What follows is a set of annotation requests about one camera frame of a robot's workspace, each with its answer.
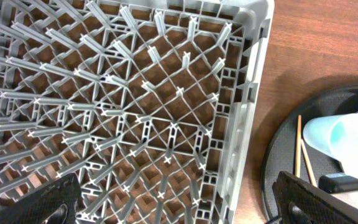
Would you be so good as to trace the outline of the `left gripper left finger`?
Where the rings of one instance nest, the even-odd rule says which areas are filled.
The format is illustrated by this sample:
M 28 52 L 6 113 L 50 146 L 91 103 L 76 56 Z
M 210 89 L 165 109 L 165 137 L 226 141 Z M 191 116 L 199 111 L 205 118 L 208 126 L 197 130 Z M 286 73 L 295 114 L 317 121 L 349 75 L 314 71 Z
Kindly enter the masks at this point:
M 0 211 L 0 224 L 74 223 L 80 201 L 77 176 L 67 174 Z

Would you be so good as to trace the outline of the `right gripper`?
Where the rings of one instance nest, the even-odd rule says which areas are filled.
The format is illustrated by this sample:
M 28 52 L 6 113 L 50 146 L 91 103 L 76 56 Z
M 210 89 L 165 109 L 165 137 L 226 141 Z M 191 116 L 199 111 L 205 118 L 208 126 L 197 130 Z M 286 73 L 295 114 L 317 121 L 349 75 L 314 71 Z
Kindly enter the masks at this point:
M 345 173 L 323 175 L 319 189 L 358 209 L 358 179 Z

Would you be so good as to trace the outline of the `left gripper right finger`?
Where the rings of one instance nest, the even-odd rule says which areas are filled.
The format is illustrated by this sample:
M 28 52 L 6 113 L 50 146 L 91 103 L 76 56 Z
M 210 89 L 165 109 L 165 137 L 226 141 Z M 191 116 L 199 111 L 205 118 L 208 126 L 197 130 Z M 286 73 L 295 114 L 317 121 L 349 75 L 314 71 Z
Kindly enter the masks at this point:
M 273 183 L 280 223 L 358 224 L 358 209 L 281 171 Z

